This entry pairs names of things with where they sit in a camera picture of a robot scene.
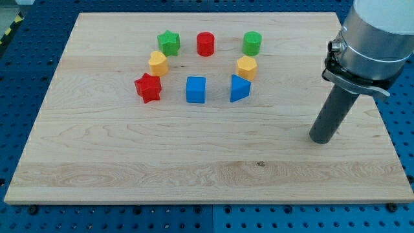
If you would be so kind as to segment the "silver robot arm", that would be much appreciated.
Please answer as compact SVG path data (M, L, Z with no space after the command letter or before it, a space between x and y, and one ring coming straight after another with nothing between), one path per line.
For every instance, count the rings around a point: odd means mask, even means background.
M322 76L332 95L386 100L413 54L413 0L354 0L335 39L328 44Z

